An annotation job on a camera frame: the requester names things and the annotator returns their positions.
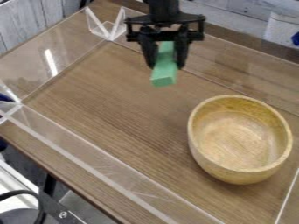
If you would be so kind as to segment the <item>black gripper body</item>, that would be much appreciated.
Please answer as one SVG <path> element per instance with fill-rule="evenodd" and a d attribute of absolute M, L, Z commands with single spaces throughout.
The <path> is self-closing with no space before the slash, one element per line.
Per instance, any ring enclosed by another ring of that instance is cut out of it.
<path fill-rule="evenodd" d="M 179 0 L 143 0 L 149 13 L 126 19 L 126 39 L 139 42 L 145 35 L 154 41 L 174 41 L 185 36 L 190 42 L 203 41 L 206 16 L 181 9 Z"/>

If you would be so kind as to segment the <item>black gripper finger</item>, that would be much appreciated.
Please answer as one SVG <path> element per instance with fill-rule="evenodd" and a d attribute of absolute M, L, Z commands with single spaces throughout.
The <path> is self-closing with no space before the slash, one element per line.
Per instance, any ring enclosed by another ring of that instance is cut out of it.
<path fill-rule="evenodd" d="M 151 27 L 141 28 L 138 42 L 142 47 L 146 64 L 150 68 L 154 68 L 158 59 L 159 46 L 157 44 L 155 30 Z"/>
<path fill-rule="evenodd" d="M 186 60 L 189 57 L 190 49 L 190 38 L 189 38 L 189 27 L 182 25 L 178 30 L 178 36 L 175 37 L 174 46 L 175 46 L 175 57 L 178 68 L 183 69 L 186 66 Z"/>

